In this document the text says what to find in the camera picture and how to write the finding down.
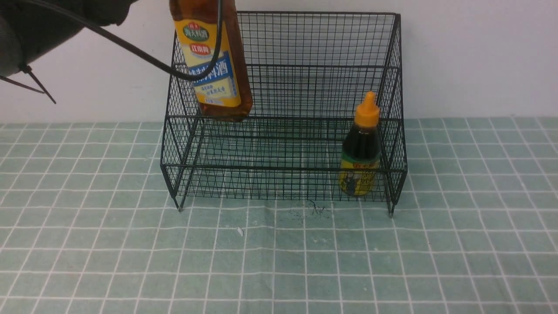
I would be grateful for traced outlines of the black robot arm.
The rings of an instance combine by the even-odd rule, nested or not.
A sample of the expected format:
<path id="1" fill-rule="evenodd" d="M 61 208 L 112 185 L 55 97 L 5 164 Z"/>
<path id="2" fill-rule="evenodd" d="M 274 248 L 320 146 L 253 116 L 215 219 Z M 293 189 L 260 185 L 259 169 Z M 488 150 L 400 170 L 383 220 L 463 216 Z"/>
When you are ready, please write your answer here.
<path id="1" fill-rule="evenodd" d="M 49 0 L 97 26 L 120 25 L 133 0 Z M 78 34 L 83 26 L 62 14 L 19 0 L 1 7 L 1 76 L 9 77 Z"/>

